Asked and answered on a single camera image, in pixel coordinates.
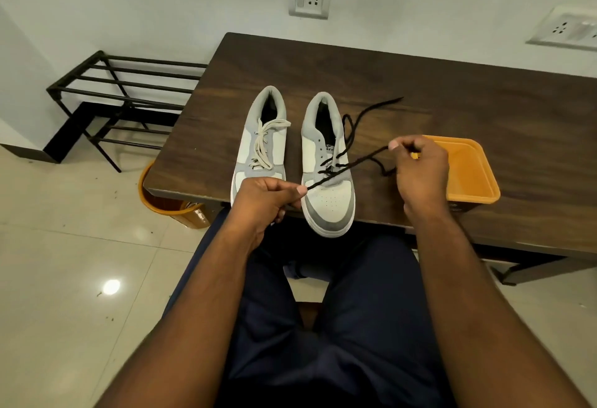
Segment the tiled floor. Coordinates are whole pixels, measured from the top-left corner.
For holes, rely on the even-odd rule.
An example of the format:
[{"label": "tiled floor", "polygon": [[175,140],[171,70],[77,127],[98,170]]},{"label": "tiled floor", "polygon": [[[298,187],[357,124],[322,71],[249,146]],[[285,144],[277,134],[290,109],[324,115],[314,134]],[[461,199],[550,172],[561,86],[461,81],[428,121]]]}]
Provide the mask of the tiled floor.
[{"label": "tiled floor", "polygon": [[[105,148],[122,174],[84,140],[60,165],[0,148],[0,406],[91,406],[160,318],[204,233],[139,202],[155,151]],[[113,295],[102,293],[110,279],[121,284]],[[326,288],[291,286],[308,301]],[[597,271],[501,289],[597,404]]]}]

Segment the brown tabletop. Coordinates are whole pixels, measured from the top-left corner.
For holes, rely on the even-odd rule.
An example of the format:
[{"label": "brown tabletop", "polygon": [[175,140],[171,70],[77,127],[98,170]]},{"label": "brown tabletop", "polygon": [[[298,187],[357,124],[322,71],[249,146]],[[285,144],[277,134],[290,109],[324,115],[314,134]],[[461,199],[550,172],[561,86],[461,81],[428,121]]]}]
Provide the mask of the brown tabletop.
[{"label": "brown tabletop", "polygon": [[[395,136],[478,141],[502,191],[461,216],[476,243],[597,259],[597,79],[228,33],[186,104],[145,187],[177,199],[228,201],[247,111],[267,85],[284,97],[285,167],[300,182],[300,129],[319,91],[340,113],[368,113],[350,161]],[[380,154],[386,167],[387,153]],[[352,170],[355,220],[407,225],[392,178]]]}]

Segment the navy blue pants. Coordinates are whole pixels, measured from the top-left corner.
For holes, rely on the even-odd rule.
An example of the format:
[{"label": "navy blue pants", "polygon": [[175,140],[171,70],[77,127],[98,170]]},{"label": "navy blue pants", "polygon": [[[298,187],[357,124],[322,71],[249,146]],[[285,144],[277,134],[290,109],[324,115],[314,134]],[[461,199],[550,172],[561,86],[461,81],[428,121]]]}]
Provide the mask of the navy blue pants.
[{"label": "navy blue pants", "polygon": [[[222,210],[176,286],[173,306],[226,219]],[[282,265],[321,262],[334,269],[312,332]],[[322,238],[299,218],[269,227],[250,255],[243,298],[220,391],[327,385],[390,406],[454,406],[423,290],[419,263],[395,228],[354,223]]]}]

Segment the hand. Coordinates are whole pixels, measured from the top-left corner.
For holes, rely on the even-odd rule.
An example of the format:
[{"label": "hand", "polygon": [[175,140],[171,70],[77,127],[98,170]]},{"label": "hand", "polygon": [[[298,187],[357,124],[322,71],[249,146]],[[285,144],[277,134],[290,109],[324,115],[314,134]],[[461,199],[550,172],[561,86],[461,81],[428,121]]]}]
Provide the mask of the hand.
[{"label": "hand", "polygon": [[284,218],[284,206],[290,204],[300,210],[300,199],[305,194],[306,186],[292,182],[273,177],[246,178],[236,194],[226,225],[250,233],[253,250],[263,240],[266,227]]},{"label": "hand", "polygon": [[[449,213],[446,201],[448,153],[421,135],[400,136],[387,148],[396,159],[396,184],[404,200],[404,213],[414,224],[422,218]],[[411,152],[420,156],[414,159]]]}]

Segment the sneaker with white lace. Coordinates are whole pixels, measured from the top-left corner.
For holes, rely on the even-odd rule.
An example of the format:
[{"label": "sneaker with white lace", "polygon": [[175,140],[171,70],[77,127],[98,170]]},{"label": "sneaker with white lace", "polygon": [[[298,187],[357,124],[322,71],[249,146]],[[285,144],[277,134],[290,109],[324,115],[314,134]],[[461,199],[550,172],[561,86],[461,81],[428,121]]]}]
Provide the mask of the sneaker with white lace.
[{"label": "sneaker with white lace", "polygon": [[245,178],[268,176],[286,180],[284,151],[289,126],[282,94],[273,86],[264,88],[247,114],[230,187],[231,204]]},{"label": "sneaker with white lace", "polygon": [[[320,92],[307,106],[301,130],[303,180],[311,186],[348,164],[344,126],[330,94]],[[344,235],[354,220],[354,185],[350,171],[312,188],[301,199],[304,217],[323,237]]]}]

